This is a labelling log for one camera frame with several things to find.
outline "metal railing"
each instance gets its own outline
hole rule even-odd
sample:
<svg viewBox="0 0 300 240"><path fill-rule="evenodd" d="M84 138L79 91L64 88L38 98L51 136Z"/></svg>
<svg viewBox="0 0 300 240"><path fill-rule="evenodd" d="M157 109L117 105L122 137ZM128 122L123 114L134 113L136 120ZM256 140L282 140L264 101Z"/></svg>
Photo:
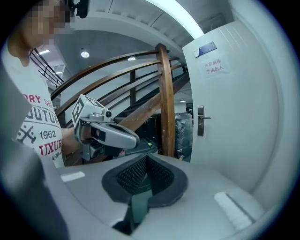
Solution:
<svg viewBox="0 0 300 240"><path fill-rule="evenodd" d="M57 88L64 82L35 48L31 50L29 56L37 66L39 73L49 80L53 86Z"/></svg>

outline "white t-shirt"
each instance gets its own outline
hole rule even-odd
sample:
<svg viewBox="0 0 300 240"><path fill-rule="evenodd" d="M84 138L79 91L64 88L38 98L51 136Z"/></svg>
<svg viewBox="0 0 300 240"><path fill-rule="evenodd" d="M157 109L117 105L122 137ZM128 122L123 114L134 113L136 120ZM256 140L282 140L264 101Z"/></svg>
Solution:
<svg viewBox="0 0 300 240"><path fill-rule="evenodd" d="M32 147L39 155L49 156L56 167L63 167L62 132L44 77L32 61L23 67L21 61L8 52L7 44L3 46L1 60L12 81L32 105L16 140Z"/></svg>

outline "fluorescent light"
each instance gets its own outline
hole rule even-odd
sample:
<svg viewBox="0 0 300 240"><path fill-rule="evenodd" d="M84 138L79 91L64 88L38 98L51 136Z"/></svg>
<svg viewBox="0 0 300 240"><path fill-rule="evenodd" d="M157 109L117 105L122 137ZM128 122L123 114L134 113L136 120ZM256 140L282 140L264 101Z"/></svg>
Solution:
<svg viewBox="0 0 300 240"><path fill-rule="evenodd" d="M86 51L83 51L83 52L81 53L81 56L82 56L83 58L88 58L88 57L90 56L90 54L89 54L88 52L86 52Z"/></svg>
<svg viewBox="0 0 300 240"><path fill-rule="evenodd" d="M44 53L48 53L48 52L50 52L50 51L47 49L47 50L45 50L45 51L41 51L41 52L39 52L38 54L39 54L39 55L42 55L42 54L44 54Z"/></svg>
<svg viewBox="0 0 300 240"><path fill-rule="evenodd" d="M146 0L174 18L194 38L204 35L192 16L176 0Z"/></svg>

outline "white door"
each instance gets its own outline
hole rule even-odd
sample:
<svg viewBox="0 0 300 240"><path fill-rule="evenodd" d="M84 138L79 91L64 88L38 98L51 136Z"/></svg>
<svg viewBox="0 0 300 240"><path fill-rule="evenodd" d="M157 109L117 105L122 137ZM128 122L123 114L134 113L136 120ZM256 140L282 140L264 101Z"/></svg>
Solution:
<svg viewBox="0 0 300 240"><path fill-rule="evenodd" d="M196 58L194 52L212 41L217 49ZM194 105L191 162L211 166L251 191L277 136L278 94L270 63L241 22L208 32L183 51ZM202 105L211 119L204 120L204 136L198 136L197 106Z"/></svg>

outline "door lock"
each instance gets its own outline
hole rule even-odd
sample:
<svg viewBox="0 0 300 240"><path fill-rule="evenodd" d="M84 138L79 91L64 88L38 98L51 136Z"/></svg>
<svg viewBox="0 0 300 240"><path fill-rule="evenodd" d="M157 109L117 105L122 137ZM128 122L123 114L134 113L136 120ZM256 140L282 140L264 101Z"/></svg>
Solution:
<svg viewBox="0 0 300 240"><path fill-rule="evenodd" d="M211 117L204 116L204 106L198 106L198 136L204 136L204 120Z"/></svg>

